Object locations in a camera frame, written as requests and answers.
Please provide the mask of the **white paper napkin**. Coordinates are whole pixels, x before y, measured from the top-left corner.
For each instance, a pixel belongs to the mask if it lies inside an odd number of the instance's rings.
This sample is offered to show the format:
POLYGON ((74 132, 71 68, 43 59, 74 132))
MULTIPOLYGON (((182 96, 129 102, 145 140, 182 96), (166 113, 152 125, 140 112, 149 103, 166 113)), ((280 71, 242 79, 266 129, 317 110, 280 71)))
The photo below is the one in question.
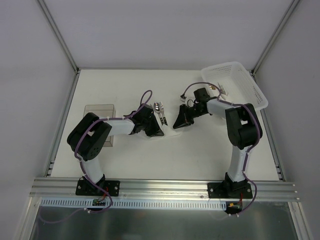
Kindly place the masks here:
POLYGON ((180 135, 179 132, 175 131, 174 129, 172 129, 166 124, 162 125, 160 129, 164 133, 164 136, 163 136, 164 138, 172 138, 180 135))

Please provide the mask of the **black handled steel spoon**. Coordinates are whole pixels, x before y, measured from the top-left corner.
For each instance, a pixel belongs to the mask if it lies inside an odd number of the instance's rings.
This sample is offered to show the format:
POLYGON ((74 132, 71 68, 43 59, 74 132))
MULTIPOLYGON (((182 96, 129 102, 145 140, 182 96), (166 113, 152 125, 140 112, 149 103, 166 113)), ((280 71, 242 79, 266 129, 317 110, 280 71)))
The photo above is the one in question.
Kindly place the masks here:
POLYGON ((164 119, 163 116, 162 116, 161 108, 160 108, 159 103, 158 103, 158 102, 155 102, 155 103, 153 104, 153 107, 154 107, 154 111, 158 114, 158 117, 159 117, 159 119, 160 119, 161 124, 162 124, 162 125, 166 125, 167 123, 166 123, 165 119, 164 119))

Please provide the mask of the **black handled steel fork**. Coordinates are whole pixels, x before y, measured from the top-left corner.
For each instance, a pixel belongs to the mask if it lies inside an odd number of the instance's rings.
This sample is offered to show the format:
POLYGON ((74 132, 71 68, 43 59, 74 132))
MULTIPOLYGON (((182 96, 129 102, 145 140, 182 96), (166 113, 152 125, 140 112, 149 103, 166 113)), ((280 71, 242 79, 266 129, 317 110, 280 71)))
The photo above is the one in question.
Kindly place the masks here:
POLYGON ((164 105, 163 105, 163 102, 162 102, 162 101, 159 102, 159 106, 160 106, 160 114, 161 114, 161 116, 162 116, 163 123, 164 123, 165 125, 168 125, 167 119, 166 119, 166 116, 165 116, 164 105))

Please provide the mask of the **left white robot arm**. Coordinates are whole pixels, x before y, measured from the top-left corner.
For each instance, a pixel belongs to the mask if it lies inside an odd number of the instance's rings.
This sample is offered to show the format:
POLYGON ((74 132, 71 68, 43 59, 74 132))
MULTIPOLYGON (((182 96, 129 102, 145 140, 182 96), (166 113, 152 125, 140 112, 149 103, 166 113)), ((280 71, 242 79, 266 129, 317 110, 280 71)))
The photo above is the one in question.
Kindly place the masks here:
POLYGON ((154 110, 149 105, 140 105, 138 110, 123 117, 100 117, 93 112, 87 113, 67 137, 84 178, 87 189, 93 195, 104 191, 102 180, 105 175, 100 167, 100 154, 108 137, 116 135, 135 135, 143 131, 149 138, 163 137, 165 133, 158 124, 154 110))

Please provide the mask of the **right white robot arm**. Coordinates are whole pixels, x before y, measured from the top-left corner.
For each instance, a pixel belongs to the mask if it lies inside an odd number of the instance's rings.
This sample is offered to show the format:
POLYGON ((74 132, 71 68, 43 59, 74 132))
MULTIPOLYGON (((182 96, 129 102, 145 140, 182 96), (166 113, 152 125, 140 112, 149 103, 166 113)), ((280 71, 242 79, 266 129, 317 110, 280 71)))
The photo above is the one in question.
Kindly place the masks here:
POLYGON ((226 120, 227 135, 232 144, 229 169, 220 183, 207 184, 208 197, 224 199, 252 199, 251 182, 246 175, 250 152, 259 143, 263 131, 254 106, 251 103, 239 104, 210 97, 202 87, 193 92, 195 103, 192 106, 181 104, 174 129, 194 124, 194 119, 206 114, 218 115, 226 120))

